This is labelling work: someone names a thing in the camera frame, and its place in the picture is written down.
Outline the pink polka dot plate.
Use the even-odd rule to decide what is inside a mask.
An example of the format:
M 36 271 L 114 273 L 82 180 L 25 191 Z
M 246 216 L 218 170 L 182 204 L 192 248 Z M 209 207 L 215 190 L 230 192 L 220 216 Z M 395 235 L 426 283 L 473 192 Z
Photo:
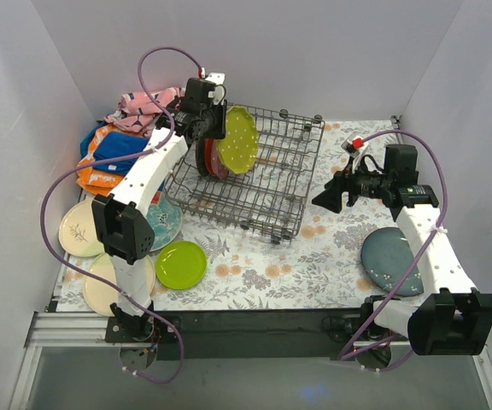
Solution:
M 219 179 L 225 179 L 229 175 L 229 170 L 220 160 L 216 141 L 213 141 L 211 149 L 211 167 L 213 174 Z

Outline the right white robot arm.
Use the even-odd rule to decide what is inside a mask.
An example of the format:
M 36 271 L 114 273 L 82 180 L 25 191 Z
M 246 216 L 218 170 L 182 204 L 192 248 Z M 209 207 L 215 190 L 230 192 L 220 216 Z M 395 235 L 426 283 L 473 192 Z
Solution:
M 368 313 L 359 318 L 362 334 L 378 339 L 388 330 L 405 337 L 418 355 L 478 355 L 492 327 L 492 294 L 480 292 L 462 268 L 446 230 L 438 224 L 443 212 L 434 190 L 419 184 L 417 149 L 408 144 L 390 144 L 384 166 L 371 171 L 365 164 L 366 145 L 356 138 L 343 144 L 348 164 L 334 173 L 312 203 L 340 213 L 361 197 L 378 199 L 391 212 L 414 254 L 424 300 L 412 306 L 395 298 L 370 298 Z

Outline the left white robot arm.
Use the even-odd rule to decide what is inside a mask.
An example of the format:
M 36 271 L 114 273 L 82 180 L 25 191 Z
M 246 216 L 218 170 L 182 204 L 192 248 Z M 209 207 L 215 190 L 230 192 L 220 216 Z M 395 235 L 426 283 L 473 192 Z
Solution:
M 97 195 L 92 201 L 97 239 L 110 257 L 119 288 L 110 309 L 120 328 L 135 341 L 148 340 L 155 329 L 146 276 L 155 241 L 147 221 L 149 205 L 192 143 L 225 136 L 224 82 L 222 73 L 188 79 L 184 95 L 156 117 L 142 156 L 124 180 L 107 196 Z

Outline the dark blue plate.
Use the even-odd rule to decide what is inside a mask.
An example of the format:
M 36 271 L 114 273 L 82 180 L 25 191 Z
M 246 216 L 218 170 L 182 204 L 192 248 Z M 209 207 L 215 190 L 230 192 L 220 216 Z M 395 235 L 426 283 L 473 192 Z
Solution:
M 397 227 L 377 229 L 362 244 L 360 262 L 366 276 L 390 292 L 413 262 L 413 252 Z
M 209 175 L 209 170 L 205 162 L 205 138 L 199 138 L 196 142 L 196 170 L 201 177 L 207 177 Z

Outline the orange plate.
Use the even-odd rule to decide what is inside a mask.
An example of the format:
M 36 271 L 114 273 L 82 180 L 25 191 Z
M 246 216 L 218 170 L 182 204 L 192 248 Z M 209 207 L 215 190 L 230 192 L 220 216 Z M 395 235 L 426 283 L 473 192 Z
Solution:
M 206 138 L 205 150 L 204 150 L 205 165 L 208 170 L 208 174 L 214 176 L 214 171 L 212 168 L 212 146 L 213 146 L 213 140 L 211 138 Z

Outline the red teal flower plate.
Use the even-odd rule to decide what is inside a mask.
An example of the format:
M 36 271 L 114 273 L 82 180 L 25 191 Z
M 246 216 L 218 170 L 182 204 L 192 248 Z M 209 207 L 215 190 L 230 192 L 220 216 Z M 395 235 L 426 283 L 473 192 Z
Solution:
M 181 208 L 167 199 L 165 193 L 161 192 L 157 203 L 149 205 L 146 220 L 154 232 L 155 238 L 150 251 L 154 252 L 164 248 L 178 236 L 183 214 Z

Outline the lime green plate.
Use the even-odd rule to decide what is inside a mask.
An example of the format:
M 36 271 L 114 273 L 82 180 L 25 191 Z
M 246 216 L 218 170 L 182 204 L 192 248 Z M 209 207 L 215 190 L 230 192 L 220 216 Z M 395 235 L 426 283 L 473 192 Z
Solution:
M 207 270 L 204 250 L 191 241 L 177 241 L 161 250 L 155 261 L 156 277 L 171 290 L 187 290 L 198 284 Z

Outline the olive polka dot plate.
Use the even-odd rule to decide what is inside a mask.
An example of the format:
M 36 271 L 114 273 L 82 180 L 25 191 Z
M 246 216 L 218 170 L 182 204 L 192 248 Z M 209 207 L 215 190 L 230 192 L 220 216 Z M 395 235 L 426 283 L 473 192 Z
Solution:
M 255 119 L 242 106 L 232 106 L 225 116 L 225 137 L 217 143 L 221 162 L 233 173 L 247 173 L 255 164 L 259 149 Z

